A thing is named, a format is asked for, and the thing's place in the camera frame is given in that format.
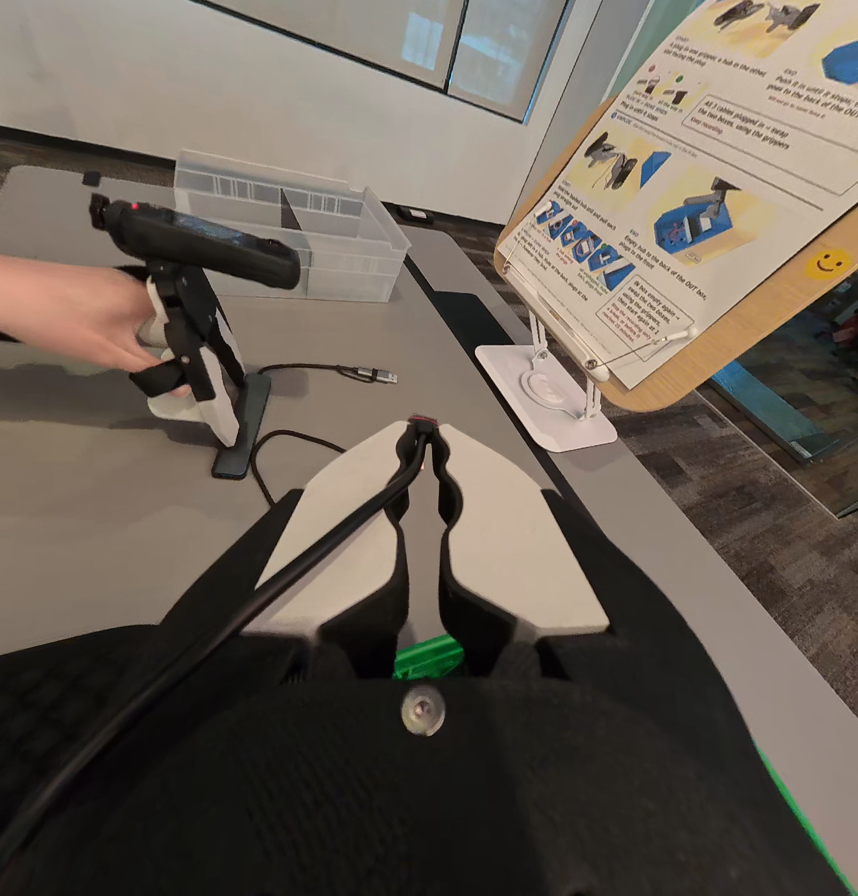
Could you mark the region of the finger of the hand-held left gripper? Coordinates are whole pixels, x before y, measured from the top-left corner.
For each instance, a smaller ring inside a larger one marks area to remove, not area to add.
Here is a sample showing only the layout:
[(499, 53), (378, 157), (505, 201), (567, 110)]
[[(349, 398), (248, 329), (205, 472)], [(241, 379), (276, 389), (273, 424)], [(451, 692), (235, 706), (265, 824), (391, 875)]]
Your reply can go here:
[(220, 361), (214, 353), (214, 328), (211, 331), (207, 343), (202, 347), (202, 361), (207, 375), (208, 384), (214, 397), (202, 400), (202, 420), (208, 424), (213, 433), (224, 447), (232, 446), (239, 431), (233, 413), (234, 398), (228, 391), (227, 383), (237, 389), (223, 370)]
[(223, 309), (217, 308), (214, 317), (214, 353), (229, 377), (229, 381), (239, 390), (245, 385), (246, 370)]

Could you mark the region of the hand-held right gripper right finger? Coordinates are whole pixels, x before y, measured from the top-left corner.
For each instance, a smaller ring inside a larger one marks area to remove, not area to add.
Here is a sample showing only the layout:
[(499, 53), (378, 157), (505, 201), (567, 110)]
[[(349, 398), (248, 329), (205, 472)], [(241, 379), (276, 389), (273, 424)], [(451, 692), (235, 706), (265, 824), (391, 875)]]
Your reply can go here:
[(432, 436), (439, 618), (468, 672), (490, 675), (507, 647), (606, 633), (600, 599), (552, 509), (558, 493), (450, 424)]

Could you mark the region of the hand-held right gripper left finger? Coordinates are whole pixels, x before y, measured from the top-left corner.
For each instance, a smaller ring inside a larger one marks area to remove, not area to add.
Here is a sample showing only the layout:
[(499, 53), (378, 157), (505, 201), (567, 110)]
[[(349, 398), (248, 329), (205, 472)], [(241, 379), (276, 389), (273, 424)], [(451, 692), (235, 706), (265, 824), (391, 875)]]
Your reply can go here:
[[(311, 478), (258, 585), (378, 494), (412, 457), (398, 449), (408, 429), (394, 422), (337, 456)], [(246, 634), (335, 645), (362, 678), (390, 678), (409, 612), (409, 576), (400, 512), (373, 516), (344, 545), (257, 616)]]

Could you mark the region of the black usb cable red plug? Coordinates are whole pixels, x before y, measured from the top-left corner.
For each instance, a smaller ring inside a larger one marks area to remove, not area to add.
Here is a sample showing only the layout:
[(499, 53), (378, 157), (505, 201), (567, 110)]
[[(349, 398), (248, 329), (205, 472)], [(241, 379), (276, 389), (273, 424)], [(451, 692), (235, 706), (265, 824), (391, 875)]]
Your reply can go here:
[(78, 776), (93, 765), (114, 743), (128, 734), (145, 715), (199, 668), (218, 655), (225, 644), (233, 641), (244, 628), (272, 604), (282, 602), (288, 591), (306, 574), (340, 548), (382, 514), (407, 491), (423, 466), (426, 449), (437, 431), (438, 423), (426, 417), (413, 416), (403, 433), (406, 464), (377, 494), (367, 499), (345, 518), (337, 522), (285, 566), (261, 585), (231, 594), (215, 611), (214, 619), (203, 624), (198, 632), (189, 627), (185, 612), (192, 606), (175, 606), (158, 625), (161, 642), (148, 670), (141, 677), (130, 679), (130, 690), (121, 696), (96, 728), (82, 740), (54, 772), (20, 807), (0, 835), (0, 877), (14, 857), (29, 842), (35, 829), (59, 800), (69, 792)]

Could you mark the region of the green plastic bin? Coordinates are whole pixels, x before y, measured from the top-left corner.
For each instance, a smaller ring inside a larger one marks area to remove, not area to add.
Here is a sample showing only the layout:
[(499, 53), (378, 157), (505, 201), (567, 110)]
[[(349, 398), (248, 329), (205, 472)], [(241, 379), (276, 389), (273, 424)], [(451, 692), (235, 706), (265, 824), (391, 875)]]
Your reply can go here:
[[(395, 657), (392, 677), (399, 681), (415, 681), (424, 678), (440, 679), (462, 673), (465, 668), (465, 653), (462, 646), (449, 634), (444, 634), (400, 649)], [(857, 891), (839, 868), (837, 861), (826, 848), (814, 825), (804, 814), (768, 756), (757, 743), (755, 746), (772, 782), (779, 790), (783, 801), (792, 810), (798, 823), (804, 828), (806, 835), (809, 836), (820, 855), (826, 859), (827, 864), (845, 887), (847, 893), (856, 895)]]

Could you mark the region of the clear plastic box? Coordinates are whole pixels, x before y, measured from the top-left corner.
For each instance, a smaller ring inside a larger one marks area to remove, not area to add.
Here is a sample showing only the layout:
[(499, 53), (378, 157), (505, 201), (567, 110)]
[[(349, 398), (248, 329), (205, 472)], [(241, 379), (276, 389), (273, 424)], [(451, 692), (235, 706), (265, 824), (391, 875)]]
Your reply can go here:
[[(279, 226), (280, 187), (302, 232)], [(182, 150), (176, 159), (174, 203), (183, 213), (278, 240), (299, 253), (294, 290), (209, 272), (219, 297), (387, 303), (411, 246), (368, 188), (357, 192), (345, 181), (199, 151)]]

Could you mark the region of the person's left hand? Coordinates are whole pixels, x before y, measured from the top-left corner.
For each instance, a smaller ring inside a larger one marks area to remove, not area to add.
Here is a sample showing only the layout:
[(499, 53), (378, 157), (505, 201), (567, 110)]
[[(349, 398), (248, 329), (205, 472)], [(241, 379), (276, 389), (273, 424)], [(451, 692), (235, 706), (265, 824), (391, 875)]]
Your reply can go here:
[(126, 273), (0, 254), (0, 333), (32, 348), (137, 374), (159, 363), (138, 339), (153, 315)]

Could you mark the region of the large window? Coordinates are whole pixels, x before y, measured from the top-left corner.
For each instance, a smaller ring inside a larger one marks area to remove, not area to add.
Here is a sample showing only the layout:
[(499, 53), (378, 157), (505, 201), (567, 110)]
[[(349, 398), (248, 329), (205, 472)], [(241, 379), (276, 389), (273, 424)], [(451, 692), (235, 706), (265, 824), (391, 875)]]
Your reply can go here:
[(524, 122), (565, 1), (204, 1), (241, 21)]

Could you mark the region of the black wrist rest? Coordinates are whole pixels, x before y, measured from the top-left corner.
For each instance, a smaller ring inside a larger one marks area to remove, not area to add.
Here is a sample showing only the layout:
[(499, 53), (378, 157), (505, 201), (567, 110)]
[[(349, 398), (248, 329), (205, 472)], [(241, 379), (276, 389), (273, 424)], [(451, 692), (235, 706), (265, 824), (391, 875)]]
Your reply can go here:
[(153, 624), (0, 655), (0, 833), (99, 720)]

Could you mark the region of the yellow smiley sticker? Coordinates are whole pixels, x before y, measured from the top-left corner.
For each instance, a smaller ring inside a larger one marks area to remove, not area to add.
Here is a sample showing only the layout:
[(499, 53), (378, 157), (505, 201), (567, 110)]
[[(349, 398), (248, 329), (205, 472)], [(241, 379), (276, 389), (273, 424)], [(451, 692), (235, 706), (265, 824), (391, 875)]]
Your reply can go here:
[(814, 253), (805, 263), (804, 275), (812, 280), (833, 281), (852, 270), (851, 254), (839, 248)]

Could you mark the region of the printed instruction sheet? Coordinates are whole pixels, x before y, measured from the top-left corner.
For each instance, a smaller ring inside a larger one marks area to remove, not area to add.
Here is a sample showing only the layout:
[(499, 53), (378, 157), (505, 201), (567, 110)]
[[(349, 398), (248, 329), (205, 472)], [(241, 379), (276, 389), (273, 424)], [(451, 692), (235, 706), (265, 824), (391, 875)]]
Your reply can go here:
[[(704, 2), (502, 252), (583, 368), (699, 336), (856, 204), (858, 1)], [(583, 369), (632, 389), (695, 339)]]

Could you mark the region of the metal stand bracket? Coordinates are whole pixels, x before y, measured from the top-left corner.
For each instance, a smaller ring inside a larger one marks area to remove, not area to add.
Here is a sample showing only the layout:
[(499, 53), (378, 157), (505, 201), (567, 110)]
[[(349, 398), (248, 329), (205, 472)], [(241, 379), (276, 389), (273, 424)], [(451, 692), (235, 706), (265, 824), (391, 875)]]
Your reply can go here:
[(521, 377), (526, 394), (537, 404), (563, 410), (576, 420), (591, 420), (601, 411), (601, 393), (595, 380), (589, 375), (583, 388), (584, 398), (579, 400), (575, 379), (569, 375), (551, 352), (544, 325), (535, 314), (528, 313), (534, 355), (531, 369)]

